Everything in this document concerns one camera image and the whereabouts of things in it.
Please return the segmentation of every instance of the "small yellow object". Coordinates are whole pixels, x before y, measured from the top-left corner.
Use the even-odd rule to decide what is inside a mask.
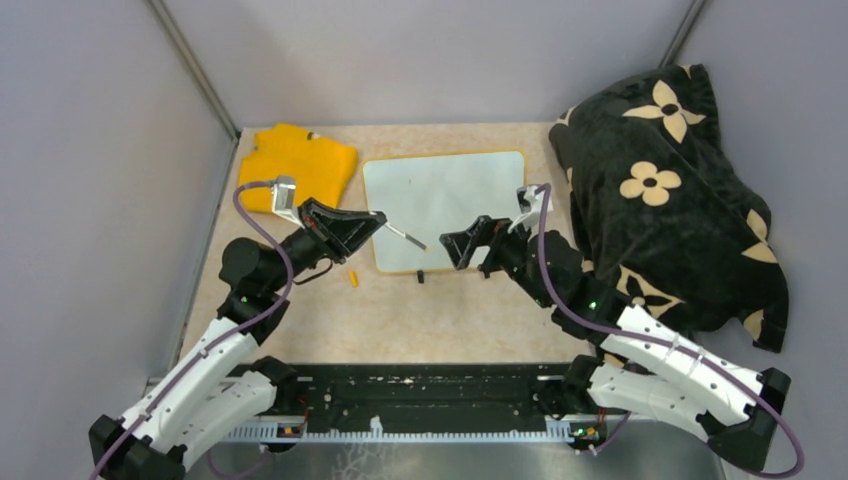
[[[618,359],[615,355],[605,353],[604,361],[617,368],[624,368],[624,362]]]
[[[339,206],[345,186],[356,169],[355,148],[305,128],[285,124],[257,133],[254,144],[255,150],[244,157],[239,168],[239,185],[289,175],[297,182],[296,206],[309,197],[328,207]],[[241,195],[241,200],[252,212],[271,212],[269,189],[248,190]]]

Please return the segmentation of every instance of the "marker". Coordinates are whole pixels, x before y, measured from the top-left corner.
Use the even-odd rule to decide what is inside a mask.
[[[421,250],[424,250],[425,252],[427,251],[427,245],[424,245],[423,243],[421,243],[421,241],[419,241],[417,238],[413,237],[412,235],[398,230],[397,228],[395,228],[394,225],[392,225],[389,222],[386,222],[384,226],[386,228],[388,228],[389,231],[394,233],[395,235],[406,239],[408,242],[412,243],[413,245],[420,248]]]

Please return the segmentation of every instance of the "black blanket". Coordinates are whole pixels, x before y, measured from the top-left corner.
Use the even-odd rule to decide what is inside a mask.
[[[618,82],[568,109],[550,141],[584,270],[678,331],[735,317],[754,345],[780,351],[789,297],[771,212],[721,150],[703,66]]]

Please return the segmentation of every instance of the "white board with yellow border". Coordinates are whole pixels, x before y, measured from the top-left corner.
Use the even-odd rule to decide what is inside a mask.
[[[385,228],[374,234],[374,257],[383,273],[452,270],[439,235],[465,230],[480,215],[515,218],[516,189],[524,185],[519,150],[457,152],[375,158],[362,166],[369,210],[429,248],[423,251]],[[488,248],[477,251],[480,264]]]

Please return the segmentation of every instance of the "gray wall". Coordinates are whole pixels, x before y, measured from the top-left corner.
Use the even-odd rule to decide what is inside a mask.
[[[88,478],[173,352],[229,140],[140,1],[3,2],[0,69],[0,478]]]
[[[787,417],[808,466],[798,478],[845,478],[848,220],[848,3],[719,0],[683,54],[706,64],[718,96],[724,148],[739,176],[771,206],[769,243],[790,283],[786,349],[747,348],[739,329],[709,338],[749,365],[777,365],[793,378]],[[770,457],[789,466],[785,442]]]
[[[659,63],[689,0],[168,0],[240,126],[551,120]]]

